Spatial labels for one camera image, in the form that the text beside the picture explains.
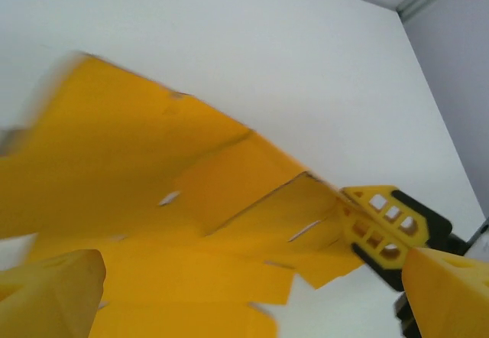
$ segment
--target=gray wall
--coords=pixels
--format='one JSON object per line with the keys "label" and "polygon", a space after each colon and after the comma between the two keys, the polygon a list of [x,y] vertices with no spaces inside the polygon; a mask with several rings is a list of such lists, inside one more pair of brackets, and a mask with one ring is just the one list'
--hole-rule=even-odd
{"label": "gray wall", "polygon": [[437,0],[406,31],[489,216],[489,0]]}

